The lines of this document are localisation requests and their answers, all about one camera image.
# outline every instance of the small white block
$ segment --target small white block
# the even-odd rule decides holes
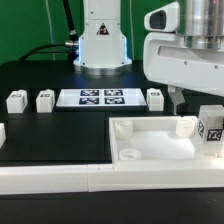
[[[6,136],[5,136],[5,126],[4,124],[0,124],[0,149],[5,142]]]
[[[224,108],[222,105],[201,106],[197,126],[199,153],[219,154],[224,142]]]
[[[147,104],[150,111],[163,111],[164,97],[159,89],[147,90]]]
[[[53,90],[40,91],[37,99],[38,113],[51,113],[55,104],[55,95]]]
[[[8,113],[23,113],[27,103],[27,92],[25,90],[12,91],[6,100]]]

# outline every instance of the white tray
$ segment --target white tray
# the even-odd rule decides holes
[[[122,95],[105,95],[105,91],[122,91]],[[81,95],[82,91],[89,91],[88,95]],[[97,95],[91,95],[92,91],[98,91]],[[80,100],[90,99],[87,104],[80,104]],[[117,106],[146,106],[141,89],[62,89],[59,95],[57,107],[117,107]]]

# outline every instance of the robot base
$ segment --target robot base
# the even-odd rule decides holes
[[[74,61],[74,71],[82,72],[91,75],[115,75],[121,72],[127,72],[131,70],[132,61],[130,59],[124,65],[118,67],[105,67],[105,68],[94,68],[82,65],[79,61]]]

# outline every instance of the black cable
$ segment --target black cable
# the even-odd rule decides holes
[[[68,0],[63,0],[63,6],[64,6],[65,15],[66,15],[67,23],[68,23],[68,28],[70,31],[73,31],[75,29],[75,26],[73,23],[72,14],[71,14]]]
[[[32,49],[31,51],[29,51],[28,53],[26,53],[25,55],[23,55],[19,59],[19,61],[25,61],[31,54],[33,54],[33,53],[35,53],[39,50],[48,49],[48,48],[52,48],[52,47],[60,47],[60,46],[65,46],[65,43],[46,44],[46,45],[43,45],[43,46],[40,46],[40,47],[36,47],[36,48]]]

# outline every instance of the white plastic tray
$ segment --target white plastic tray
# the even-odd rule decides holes
[[[122,95],[105,95],[105,91],[121,91]],[[80,104],[80,100],[88,100],[87,104]],[[140,89],[62,89],[57,107],[117,107],[117,106],[145,106],[146,102]]]
[[[139,151],[141,160],[194,159],[197,147],[195,137],[181,138],[176,135],[176,122],[179,118],[111,118],[110,141],[113,163],[121,162],[119,153],[124,149]],[[117,139],[114,124],[125,119],[133,122],[133,136],[128,139]]]

